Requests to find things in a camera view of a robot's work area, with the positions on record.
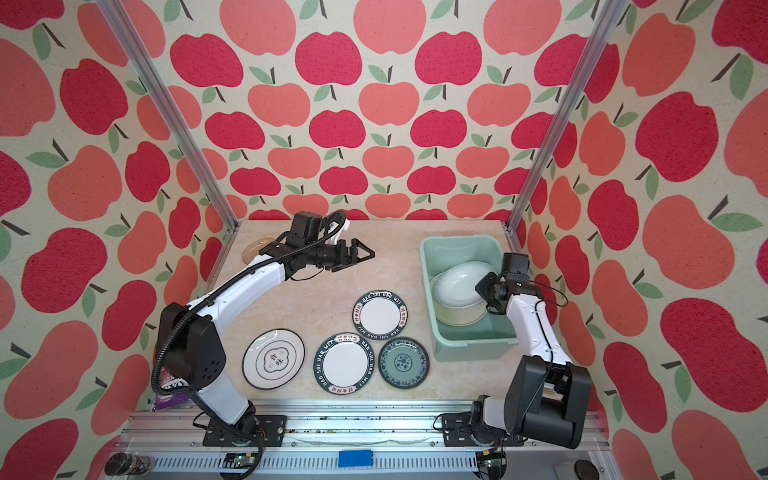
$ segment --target apple wallpaper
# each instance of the apple wallpaper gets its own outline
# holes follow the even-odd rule
[[[631,3],[518,225],[626,480],[768,478],[767,15]]]
[[[151,407],[160,311],[203,292],[226,233],[110,35],[92,2],[0,2],[2,480],[99,476]]]
[[[233,205],[250,219],[342,208],[358,220],[506,220],[601,7],[148,4],[168,46],[148,50],[183,92],[174,97],[201,106],[190,128],[223,165],[217,176]],[[618,66],[617,50],[607,51],[592,101],[610,91]],[[575,148],[571,126],[558,162]]]
[[[506,220],[605,3],[122,2],[254,220]],[[768,475],[767,15],[630,3],[518,225],[627,480]],[[92,480],[227,232],[95,3],[0,33],[0,480]]]

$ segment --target white plate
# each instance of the white plate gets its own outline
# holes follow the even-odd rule
[[[361,335],[371,340],[391,339],[402,332],[408,309],[402,299],[388,290],[373,290],[361,296],[352,310],[352,321]]]
[[[429,282],[429,287],[432,288],[432,307],[435,309],[435,318],[453,326],[467,326],[479,322],[486,314],[485,301],[482,299],[475,305],[451,308],[443,305],[435,298],[435,283],[441,275],[442,273]]]
[[[340,333],[326,340],[315,355],[315,380],[327,392],[347,395],[361,389],[376,365],[373,349],[355,333]]]
[[[304,342],[290,330],[270,330],[255,339],[243,356],[243,375],[260,390],[288,383],[304,362]]]

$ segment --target plate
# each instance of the plate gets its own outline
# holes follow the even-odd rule
[[[243,375],[259,390],[288,383],[304,362],[304,342],[290,330],[276,329],[259,335],[243,356]]]
[[[379,372],[398,389],[412,389],[429,373],[429,356],[421,343],[401,336],[388,341],[379,353]]]
[[[315,355],[315,380],[327,392],[348,395],[360,390],[373,375],[373,349],[356,333],[340,333],[326,340]]]
[[[435,298],[435,284],[441,275],[443,275],[443,273],[440,273],[429,282],[429,288],[432,289],[432,308],[435,310],[435,318],[438,321],[451,326],[468,326],[483,319],[487,313],[485,310],[485,301],[483,300],[480,300],[475,305],[464,306],[462,308],[451,308],[443,305]]]
[[[387,290],[373,290],[361,296],[352,310],[352,321],[360,335],[371,340],[391,339],[408,321],[406,303]]]

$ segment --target table surface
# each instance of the table surface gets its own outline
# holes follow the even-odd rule
[[[245,267],[243,250],[264,237],[275,238],[290,229],[288,220],[244,221],[218,275],[216,286]],[[498,360],[436,362],[429,311],[422,282],[419,243],[432,236],[487,234],[509,251],[501,222],[497,220],[371,220],[352,222],[343,238],[356,237],[376,252],[376,258],[336,273],[322,272],[306,282],[286,282],[265,293],[245,310],[225,332],[226,371],[248,399],[475,399],[480,394],[504,396],[521,353],[513,346]],[[301,270],[299,278],[312,275],[314,267]],[[390,290],[408,307],[408,322],[400,336],[420,342],[429,354],[426,380],[413,389],[396,389],[384,381],[378,368],[359,391],[338,396],[323,390],[313,375],[313,358],[320,345],[337,333],[356,333],[352,309],[363,294]],[[252,387],[243,377],[243,355],[261,334],[290,329],[304,342],[305,353],[298,374],[273,390]],[[368,340],[379,358],[385,341]]]

